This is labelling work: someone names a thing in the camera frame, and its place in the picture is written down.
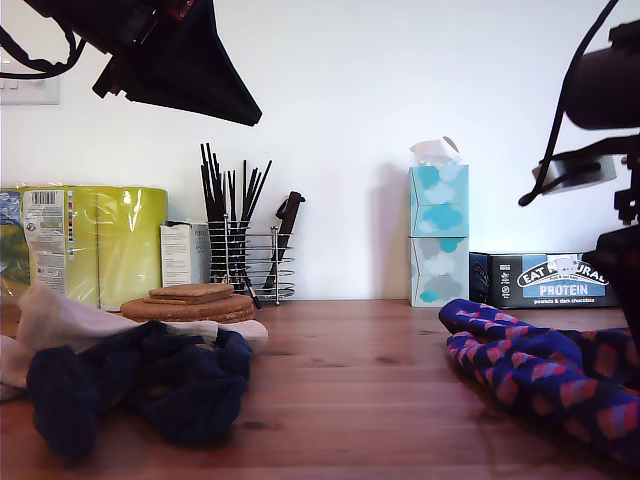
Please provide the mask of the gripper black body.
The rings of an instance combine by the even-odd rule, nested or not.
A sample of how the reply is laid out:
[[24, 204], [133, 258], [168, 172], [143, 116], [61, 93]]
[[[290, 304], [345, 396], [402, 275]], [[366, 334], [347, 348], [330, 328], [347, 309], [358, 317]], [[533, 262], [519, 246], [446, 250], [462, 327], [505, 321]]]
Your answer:
[[124, 91], [130, 100], [169, 100], [175, 96], [161, 72], [173, 20], [168, 1], [95, 1], [100, 49], [111, 55], [94, 90]]

